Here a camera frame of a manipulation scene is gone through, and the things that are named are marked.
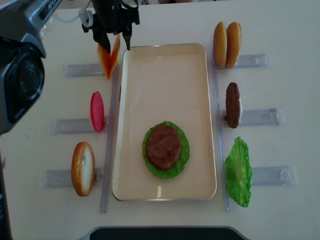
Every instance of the lettuce leaf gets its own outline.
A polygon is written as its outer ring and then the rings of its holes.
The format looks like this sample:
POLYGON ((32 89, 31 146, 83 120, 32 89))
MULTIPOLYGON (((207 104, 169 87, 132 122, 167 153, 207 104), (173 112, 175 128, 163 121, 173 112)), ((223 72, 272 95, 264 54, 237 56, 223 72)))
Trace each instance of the lettuce leaf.
POLYGON ((153 166, 147 159, 147 155, 146 155, 146 144, 148 141, 148 138, 151 134, 151 132, 155 129, 156 126, 158 126, 159 124, 151 127, 148 132, 145 134, 143 142, 142 142, 142 156, 143 159, 145 161, 146 167, 149 169, 149 171, 156 176, 159 179, 171 179, 176 177, 177 175, 179 175, 180 173, 182 173, 182 171, 185 168, 185 164, 187 163, 187 161, 189 160, 190 157, 190 147, 189 147, 189 141, 184 133, 184 131, 181 130, 180 127, 178 127, 177 125, 175 125, 174 123, 170 122, 170 121, 164 121, 163 122, 164 125, 173 127, 174 129, 177 130, 180 139, 181 139, 181 144, 182 144, 182 149, 181 149, 181 156, 178 159, 178 161, 172 166, 172 168, 170 168, 167 171, 162 171, 157 169, 155 166, 153 166))
POLYGON ((226 189, 230 197, 240 206, 248 207, 251 197, 252 168, 249 148, 238 136, 224 163, 226 189))

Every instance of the white tray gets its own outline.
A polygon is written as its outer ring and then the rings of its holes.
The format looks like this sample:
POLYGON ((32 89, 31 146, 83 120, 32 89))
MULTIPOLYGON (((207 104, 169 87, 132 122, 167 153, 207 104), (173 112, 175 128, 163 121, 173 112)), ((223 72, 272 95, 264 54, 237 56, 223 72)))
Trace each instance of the white tray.
POLYGON ((206 52, 201 44, 133 47, 123 56, 112 192, 118 200, 210 199, 217 189, 206 52), (149 128, 178 125, 190 146, 184 171, 151 174, 142 156, 149 128))

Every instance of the cable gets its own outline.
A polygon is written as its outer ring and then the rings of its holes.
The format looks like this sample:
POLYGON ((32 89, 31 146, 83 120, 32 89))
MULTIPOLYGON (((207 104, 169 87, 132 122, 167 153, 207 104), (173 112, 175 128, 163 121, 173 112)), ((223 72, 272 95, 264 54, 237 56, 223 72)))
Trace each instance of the cable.
MULTIPOLYGON (((88 2, 88 4, 85 6, 84 10, 86 10, 86 9, 89 7, 91 1, 92 1, 92 0, 90 0, 90 1, 88 2)), ((64 19, 58 18, 58 15, 55 16, 55 19, 57 19, 58 21, 60 21, 60 22, 62 22, 62 23, 65 23, 65 24, 73 23, 73 22, 74 22, 75 20, 77 20, 78 18, 79 18, 79 15, 76 16, 76 17, 74 17, 74 18, 72 18, 72 19, 64 20, 64 19)))

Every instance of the camera lens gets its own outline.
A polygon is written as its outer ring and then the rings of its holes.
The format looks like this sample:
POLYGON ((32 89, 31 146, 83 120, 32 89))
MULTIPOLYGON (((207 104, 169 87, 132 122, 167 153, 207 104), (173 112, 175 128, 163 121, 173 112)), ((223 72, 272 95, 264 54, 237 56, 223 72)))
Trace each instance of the camera lens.
POLYGON ((21 98, 29 101, 36 97, 41 91, 44 74, 37 62, 26 60, 18 69, 17 76, 18 92, 21 98))

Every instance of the table surface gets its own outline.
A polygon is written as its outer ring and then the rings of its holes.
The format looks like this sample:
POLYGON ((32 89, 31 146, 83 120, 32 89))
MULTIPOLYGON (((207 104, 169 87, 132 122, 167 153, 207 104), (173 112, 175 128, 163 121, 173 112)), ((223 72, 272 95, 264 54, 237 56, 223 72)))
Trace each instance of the table surface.
MULTIPOLYGON (((97 44, 91 32, 83 33, 79 20, 57 22, 43 41, 47 52, 43 94, 14 129, 0 137, 14 239, 80 239, 100 227, 115 226, 219 226, 235 229, 248 239, 319 239, 319 9, 317 0, 308 4, 298 0, 219 1, 139 8, 140 25, 133 26, 131 45, 200 43, 207 53, 209 79, 210 38, 220 21, 241 24, 241 54, 271 56, 270 68, 232 69, 220 74, 220 99, 223 102, 228 83, 235 81, 244 109, 283 107, 286 124, 227 130, 225 148, 231 149, 233 139, 242 136, 249 145, 253 167, 294 164, 299 184, 253 187, 250 206, 232 203, 229 212, 224 209, 222 165, 216 154, 217 191, 207 201, 121 202, 109 194, 108 212, 100 214, 101 185, 94 187, 89 197, 78 197, 72 188, 41 188, 41 171, 70 169, 78 142, 91 144, 97 167, 103 167, 106 155, 106 133, 50 133, 53 119, 88 118, 95 91, 101 92, 108 112, 112 88, 112 81, 104 77, 64 77, 63 64, 98 63, 97 44)), ((58 11, 63 19, 76 14, 76 9, 58 11)), ((120 58, 124 50, 121 39, 120 58)))

